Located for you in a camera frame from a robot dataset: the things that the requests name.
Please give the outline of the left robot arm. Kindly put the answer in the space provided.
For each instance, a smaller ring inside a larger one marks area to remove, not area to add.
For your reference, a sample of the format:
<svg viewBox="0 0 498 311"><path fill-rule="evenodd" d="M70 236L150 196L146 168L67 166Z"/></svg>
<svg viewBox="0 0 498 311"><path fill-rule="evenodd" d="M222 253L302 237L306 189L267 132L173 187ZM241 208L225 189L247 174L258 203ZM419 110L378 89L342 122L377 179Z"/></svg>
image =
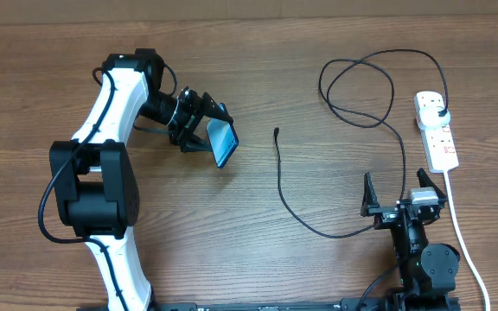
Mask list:
<svg viewBox="0 0 498 311"><path fill-rule="evenodd" d="M49 151L52 179L41 198L38 226L48 240L67 244L44 225L45 205L54 194L62 224L73 228L71 243L85 244L96 260L108 295L105 310L158 308L133 232L140 194L127 142L136 120L158 123L157 132L183 153L213 153L220 168L239 144L226 106L208 93L189 87L162 92L168 68L152 48L110 54L93 70L100 92L86 121Z"/></svg>

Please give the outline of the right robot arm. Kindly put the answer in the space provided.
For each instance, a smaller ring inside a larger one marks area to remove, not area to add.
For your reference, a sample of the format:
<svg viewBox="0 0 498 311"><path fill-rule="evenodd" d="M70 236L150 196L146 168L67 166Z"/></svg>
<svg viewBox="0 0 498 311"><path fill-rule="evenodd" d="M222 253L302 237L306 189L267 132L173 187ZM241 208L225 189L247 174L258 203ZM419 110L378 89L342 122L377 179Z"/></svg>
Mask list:
<svg viewBox="0 0 498 311"><path fill-rule="evenodd" d="M447 195L423 169L417 171L418 188L393 206L381 206L371 175L364 175L361 216L373 218L375 230L391 233L401 286L389 289L381 298L368 298L366 289L357 303L358 310L458 310L456 288L460 253L449 244L432 244L425 224L435 222L448 202Z"/></svg>

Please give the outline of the blue Galaxy smartphone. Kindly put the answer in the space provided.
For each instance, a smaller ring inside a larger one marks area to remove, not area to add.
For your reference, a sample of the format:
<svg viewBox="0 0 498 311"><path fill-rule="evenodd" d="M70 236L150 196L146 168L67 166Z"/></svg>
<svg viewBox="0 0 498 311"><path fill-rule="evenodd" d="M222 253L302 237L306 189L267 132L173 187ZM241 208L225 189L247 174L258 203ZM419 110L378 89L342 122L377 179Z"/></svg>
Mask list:
<svg viewBox="0 0 498 311"><path fill-rule="evenodd" d="M227 111L223 103L218 104ZM214 159L218 168L223 168L233 152L239 146L239 138L232 124L209 118L207 136L212 147Z"/></svg>

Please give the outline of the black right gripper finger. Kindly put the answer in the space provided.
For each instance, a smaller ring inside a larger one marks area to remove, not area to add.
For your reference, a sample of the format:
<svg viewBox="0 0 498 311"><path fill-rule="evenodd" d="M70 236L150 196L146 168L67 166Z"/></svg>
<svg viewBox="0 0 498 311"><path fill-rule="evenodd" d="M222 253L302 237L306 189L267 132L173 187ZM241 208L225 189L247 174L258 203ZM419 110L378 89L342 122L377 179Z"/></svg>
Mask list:
<svg viewBox="0 0 498 311"><path fill-rule="evenodd" d="M435 190L439 203L445 203L447 201L446 194L431 180L423 168L420 168L417 171L417 177L421 187L432 187Z"/></svg>
<svg viewBox="0 0 498 311"><path fill-rule="evenodd" d="M374 185L369 172L364 174L364 194L362 198L362 208L379 208L377 196L374 191Z"/></svg>

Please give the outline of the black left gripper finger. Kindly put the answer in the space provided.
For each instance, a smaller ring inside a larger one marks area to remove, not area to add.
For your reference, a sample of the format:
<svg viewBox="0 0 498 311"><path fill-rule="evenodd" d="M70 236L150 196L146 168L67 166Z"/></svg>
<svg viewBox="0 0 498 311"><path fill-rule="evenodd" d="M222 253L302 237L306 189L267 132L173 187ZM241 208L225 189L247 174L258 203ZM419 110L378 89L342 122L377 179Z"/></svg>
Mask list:
<svg viewBox="0 0 498 311"><path fill-rule="evenodd" d="M207 93L204 92L202 95L202 103L204 106L204 115L213 119L218 119L220 121L227 122L228 124L233 123L232 117L228 114L226 110L223 110Z"/></svg>
<svg viewBox="0 0 498 311"><path fill-rule="evenodd" d="M183 132L179 136L179 146L181 152L211 152L212 147L202 138L198 137L192 132Z"/></svg>

